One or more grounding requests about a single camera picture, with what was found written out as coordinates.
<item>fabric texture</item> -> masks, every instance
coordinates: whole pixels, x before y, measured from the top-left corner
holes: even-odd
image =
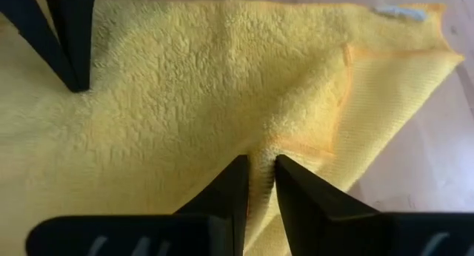
[[[59,215],[173,213],[248,154],[245,254],[285,255],[275,156],[348,190],[462,60],[439,31],[442,5],[407,7],[426,20],[354,4],[96,0],[82,94],[2,23],[0,252],[21,255]]]

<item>towel fold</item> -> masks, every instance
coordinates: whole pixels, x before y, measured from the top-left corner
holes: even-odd
[[[0,252],[59,215],[169,214],[251,160],[247,255],[288,252],[272,165],[340,189],[462,60],[426,20],[354,4],[96,0],[89,92],[0,27]]]

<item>wooden floor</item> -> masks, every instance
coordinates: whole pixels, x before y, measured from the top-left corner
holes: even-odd
[[[474,0],[273,0],[448,5],[444,34],[466,61],[378,156],[351,194],[380,210],[474,211]]]

